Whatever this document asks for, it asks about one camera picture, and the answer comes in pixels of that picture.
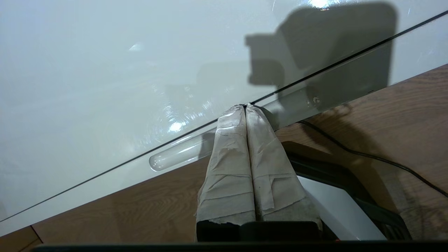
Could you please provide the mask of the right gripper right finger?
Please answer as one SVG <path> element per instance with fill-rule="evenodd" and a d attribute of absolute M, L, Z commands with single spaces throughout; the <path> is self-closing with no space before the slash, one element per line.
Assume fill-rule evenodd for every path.
<path fill-rule="evenodd" d="M 248 104 L 246 124 L 257 218 L 265 222 L 313 222 L 321 231 L 320 214 L 264 112 Z"/>

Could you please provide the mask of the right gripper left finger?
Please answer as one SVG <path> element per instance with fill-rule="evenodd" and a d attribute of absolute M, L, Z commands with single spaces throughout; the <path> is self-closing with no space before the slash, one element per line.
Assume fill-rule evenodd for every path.
<path fill-rule="evenodd" d="M 217 121 L 196 221 L 245 224 L 256 220 L 245 109 L 235 105 Z"/>

